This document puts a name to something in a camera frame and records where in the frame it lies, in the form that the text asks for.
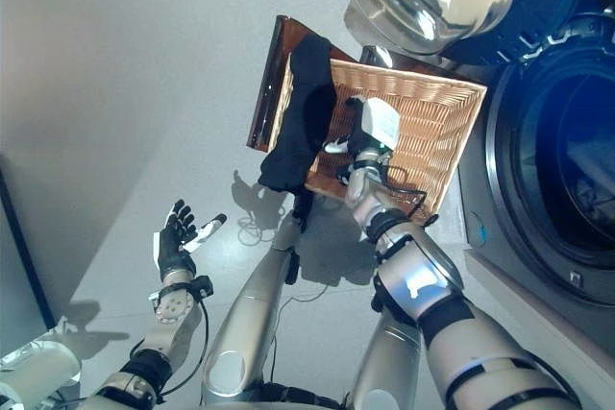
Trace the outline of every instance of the wire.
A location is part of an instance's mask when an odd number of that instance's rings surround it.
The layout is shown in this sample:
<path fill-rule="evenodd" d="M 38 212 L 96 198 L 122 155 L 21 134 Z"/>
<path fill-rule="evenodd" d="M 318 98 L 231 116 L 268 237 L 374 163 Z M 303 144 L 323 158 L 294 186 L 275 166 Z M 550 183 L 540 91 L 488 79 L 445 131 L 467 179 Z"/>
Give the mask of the wire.
<path fill-rule="evenodd" d="M 276 368 L 276 356 L 278 354 L 278 326 L 280 326 L 280 318 L 282 316 L 282 311 L 284 310 L 285 307 L 287 307 L 291 301 L 296 301 L 296 302 L 312 302 L 312 301 L 316 301 L 318 300 L 320 297 L 322 297 L 325 292 L 327 291 L 327 289 L 329 288 L 329 285 L 325 285 L 325 288 L 323 288 L 317 295 L 315 295 L 312 298 L 308 298 L 307 300 L 300 300 L 298 298 L 295 297 L 290 297 L 288 300 L 286 300 L 284 302 L 284 304 L 282 305 L 282 307 L 280 308 L 280 310 L 278 311 L 278 320 L 276 321 L 276 328 L 273 330 L 273 340 L 271 341 L 272 345 L 273 345 L 273 357 L 271 360 L 271 374 L 269 375 L 269 381 L 273 382 L 273 372 Z"/>
<path fill-rule="evenodd" d="M 79 403 L 79 402 L 83 402 L 84 400 L 87 399 L 87 398 L 73 398 L 71 400 L 66 400 L 66 398 L 64 397 L 64 394 L 62 394 L 60 391 L 56 391 L 56 394 L 60 398 L 60 401 L 59 401 L 60 407 L 59 408 L 66 408 L 67 409 L 69 405 L 72 405 L 72 404 L 75 404 L 75 403 Z"/>
<path fill-rule="evenodd" d="M 273 383 L 273 371 L 276 369 L 276 356 L 278 355 L 278 337 L 273 335 L 273 358 L 271 359 L 271 374 L 269 382 Z"/>
<path fill-rule="evenodd" d="M 549 365 L 549 363 L 545 359 L 538 357 L 533 352 L 526 350 L 526 354 L 529 355 L 529 357 L 531 357 L 531 359 L 534 362 L 540 365 L 540 367 L 545 369 L 553 378 L 555 378 L 555 381 L 557 381 L 557 383 L 562 388 L 564 388 L 564 391 L 566 391 L 566 394 L 568 394 L 568 396 L 570 396 L 570 398 L 575 401 L 575 404 L 577 405 L 578 408 L 580 409 L 583 408 L 580 403 L 580 399 L 578 398 L 578 395 L 573 389 L 573 387 L 568 383 L 568 381 L 564 379 L 564 377 L 561 374 L 557 372 L 556 369 L 554 369 L 551 365 Z"/>
<path fill-rule="evenodd" d="M 350 391 L 348 393 L 346 393 L 346 395 L 344 396 L 344 399 L 342 400 L 342 403 L 339 406 L 340 409 L 345 410 L 346 408 L 348 408 L 348 399 L 349 398 L 350 398 Z"/>
<path fill-rule="evenodd" d="M 139 341 L 138 343 L 136 343 L 133 348 L 131 349 L 131 351 L 129 352 L 128 356 L 132 359 L 133 356 L 135 355 L 135 351 L 138 349 L 139 346 L 141 346 L 143 344 L 143 342 L 145 341 L 145 338 L 141 339 L 141 341 Z"/>
<path fill-rule="evenodd" d="M 164 396 L 168 396 L 171 393 L 174 393 L 175 391 L 180 389 L 182 386 L 184 386 L 199 371 L 199 369 L 201 368 L 201 365 L 203 364 L 203 361 L 205 360 L 205 353 L 208 349 L 208 344 L 209 344 L 209 315 L 208 315 L 208 311 L 205 309 L 203 300 L 200 300 L 199 304 L 201 305 L 201 309 L 203 310 L 203 315 L 205 316 L 205 344 L 203 345 L 203 350 L 201 351 L 199 362 L 196 364 L 196 367 L 194 368 L 194 370 L 180 384 L 169 389 L 168 391 L 164 391 L 163 393 L 160 393 L 161 398 Z"/>
<path fill-rule="evenodd" d="M 414 207 L 412 208 L 412 210 L 407 214 L 408 219 L 412 218 L 412 215 L 414 215 L 414 213 L 416 213 L 416 211 L 418 209 L 420 209 L 423 204 L 425 203 L 425 199 L 427 198 L 427 192 L 423 191 L 421 189 L 406 189 L 403 187 L 399 187 L 396 186 L 395 184 L 393 184 L 392 182 L 389 181 L 388 179 L 388 172 L 391 169 L 398 169 L 398 170 L 403 170 L 406 173 L 406 179 L 408 177 L 408 171 L 405 168 L 402 167 L 398 167 L 398 166 L 391 166 L 391 165 L 382 165 L 381 166 L 381 174 L 384 178 L 383 183 L 384 186 L 390 190 L 390 191 L 394 191 L 397 192 L 398 194 L 406 194 L 409 196 L 420 196 L 420 199 L 418 200 L 418 202 L 415 201 L 405 201 L 409 204 L 414 204 Z"/>

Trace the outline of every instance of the black cloth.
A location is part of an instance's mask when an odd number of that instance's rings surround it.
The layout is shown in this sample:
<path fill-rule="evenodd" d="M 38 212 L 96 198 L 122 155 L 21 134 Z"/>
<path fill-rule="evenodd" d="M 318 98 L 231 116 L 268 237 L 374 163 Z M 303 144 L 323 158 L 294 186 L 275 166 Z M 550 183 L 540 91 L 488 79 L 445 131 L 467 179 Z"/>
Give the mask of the black cloth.
<path fill-rule="evenodd" d="M 290 55 L 290 103 L 276 147 L 260 165 L 258 179 L 274 191 L 301 192 L 309 167 L 327 138 L 336 100 L 330 49 L 325 38 L 308 35 Z"/>

